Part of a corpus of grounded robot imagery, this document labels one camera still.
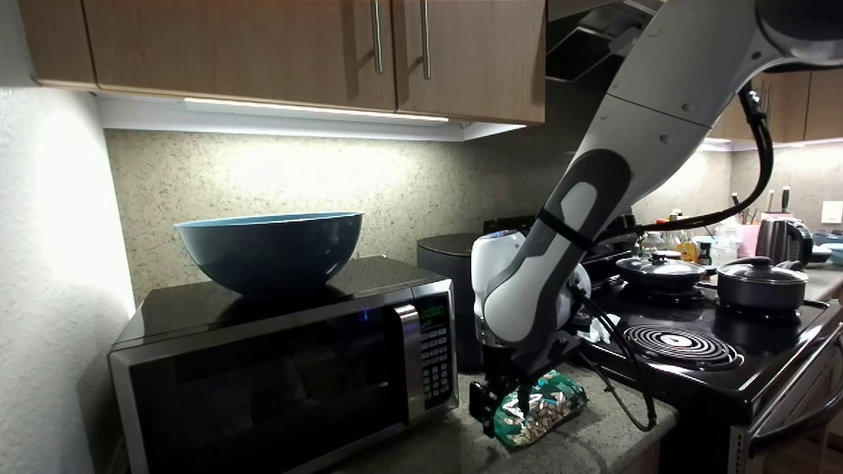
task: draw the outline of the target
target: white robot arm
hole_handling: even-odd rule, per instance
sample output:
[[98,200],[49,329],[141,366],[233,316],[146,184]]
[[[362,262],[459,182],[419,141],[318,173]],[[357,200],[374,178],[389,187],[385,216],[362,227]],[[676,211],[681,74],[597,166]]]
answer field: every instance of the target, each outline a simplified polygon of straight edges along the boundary
[[588,279],[577,266],[605,224],[693,154],[751,75],[784,62],[839,66],[843,5],[831,0],[661,5],[635,38],[526,240],[509,241],[509,252],[498,252],[501,233],[474,245],[476,336],[489,352],[491,392],[526,385],[551,366],[547,350],[572,312],[557,308],[557,299],[569,299],[557,295],[569,291],[572,274]]

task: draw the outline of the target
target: bowl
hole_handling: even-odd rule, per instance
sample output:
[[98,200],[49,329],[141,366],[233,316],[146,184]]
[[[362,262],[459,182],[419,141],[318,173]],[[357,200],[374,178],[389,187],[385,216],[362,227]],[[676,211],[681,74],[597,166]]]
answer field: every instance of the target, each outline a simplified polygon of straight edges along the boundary
[[240,295],[318,291],[361,233],[361,213],[281,213],[173,224],[189,261]]

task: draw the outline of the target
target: electric stove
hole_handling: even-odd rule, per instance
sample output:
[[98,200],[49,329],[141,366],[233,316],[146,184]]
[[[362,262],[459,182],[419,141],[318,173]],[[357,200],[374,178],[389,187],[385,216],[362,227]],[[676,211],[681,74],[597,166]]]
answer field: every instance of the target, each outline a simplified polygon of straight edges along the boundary
[[[734,312],[719,306],[714,287],[653,298],[617,285],[590,299],[617,316],[650,367],[653,396],[680,411],[680,427],[661,445],[663,471],[747,471],[768,445],[843,402],[838,299],[805,299],[796,312]],[[638,387],[617,342],[588,342],[582,356]]]

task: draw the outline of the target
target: cabinet handle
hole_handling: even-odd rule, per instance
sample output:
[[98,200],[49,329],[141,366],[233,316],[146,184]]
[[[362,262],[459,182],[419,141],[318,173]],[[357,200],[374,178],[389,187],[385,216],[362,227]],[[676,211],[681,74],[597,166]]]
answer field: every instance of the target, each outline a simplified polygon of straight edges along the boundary
[[385,32],[380,24],[380,0],[370,0],[374,70],[385,70]]
[[430,5],[422,0],[422,61],[424,61],[424,78],[430,78]]

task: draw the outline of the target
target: stovetop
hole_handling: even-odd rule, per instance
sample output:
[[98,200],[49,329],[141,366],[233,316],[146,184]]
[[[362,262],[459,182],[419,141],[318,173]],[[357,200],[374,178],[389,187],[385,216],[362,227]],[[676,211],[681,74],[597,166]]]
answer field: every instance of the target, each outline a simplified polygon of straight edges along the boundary
[[[592,302],[619,316],[638,357],[653,367],[653,395],[676,407],[751,420],[838,327],[838,302],[802,302],[796,312],[726,312],[715,288],[693,298],[642,298],[638,288],[594,291]],[[584,356],[628,381],[631,367],[613,342]]]

